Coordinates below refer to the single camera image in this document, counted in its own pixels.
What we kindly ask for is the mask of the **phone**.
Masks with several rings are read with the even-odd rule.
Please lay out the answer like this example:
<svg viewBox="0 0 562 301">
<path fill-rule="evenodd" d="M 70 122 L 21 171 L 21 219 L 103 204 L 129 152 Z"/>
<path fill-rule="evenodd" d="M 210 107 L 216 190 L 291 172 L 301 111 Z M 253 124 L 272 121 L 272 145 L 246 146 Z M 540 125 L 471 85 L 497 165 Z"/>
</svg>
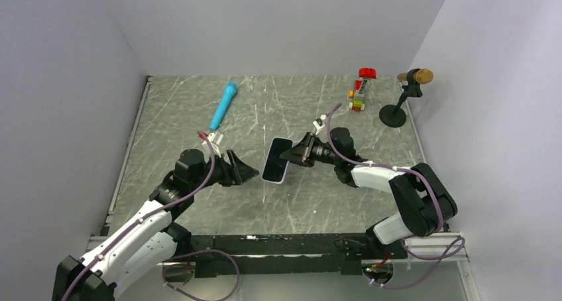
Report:
<svg viewBox="0 0 562 301">
<path fill-rule="evenodd" d="M 274 137 L 270 144 L 261 178 L 265 182 L 282 184 L 288 169 L 288 161 L 280 155 L 294 146 L 291 139 Z"/>
</svg>

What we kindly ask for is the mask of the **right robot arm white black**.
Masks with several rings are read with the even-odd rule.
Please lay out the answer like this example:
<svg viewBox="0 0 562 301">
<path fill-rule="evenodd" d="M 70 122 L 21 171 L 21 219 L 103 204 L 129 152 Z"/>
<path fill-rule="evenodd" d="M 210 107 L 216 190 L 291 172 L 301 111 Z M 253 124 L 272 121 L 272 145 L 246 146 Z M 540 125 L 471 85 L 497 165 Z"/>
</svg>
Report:
<svg viewBox="0 0 562 301">
<path fill-rule="evenodd" d="M 426 237 L 440 230 L 457 215 L 458 207 L 430 165 L 421 162 L 412 167 L 375 164 L 360 157 L 349 130 L 336 127 L 326 143 L 306 133 L 280 158 L 292 164 L 312 167 L 316 162 L 333 166 L 337 178 L 354 188 L 370 188 L 391 194 L 398 213 L 386 217 L 367 229 L 367 253 L 382 258 L 391 243 L 407 237 Z"/>
</svg>

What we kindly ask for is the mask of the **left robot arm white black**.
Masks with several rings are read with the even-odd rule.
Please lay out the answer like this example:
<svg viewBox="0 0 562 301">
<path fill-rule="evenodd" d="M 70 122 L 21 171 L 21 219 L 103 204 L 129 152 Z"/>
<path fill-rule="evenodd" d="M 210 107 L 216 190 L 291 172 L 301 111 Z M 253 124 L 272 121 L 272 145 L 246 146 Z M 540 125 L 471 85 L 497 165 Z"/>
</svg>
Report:
<svg viewBox="0 0 562 301">
<path fill-rule="evenodd" d="M 191 233 L 175 222 L 204 187 L 238 186 L 258 176 L 233 150 L 205 156 L 187 149 L 139 211 L 114 234 L 80 258 L 57 267 L 53 300 L 116 300 L 161 261 L 182 261 L 192 250 Z"/>
</svg>

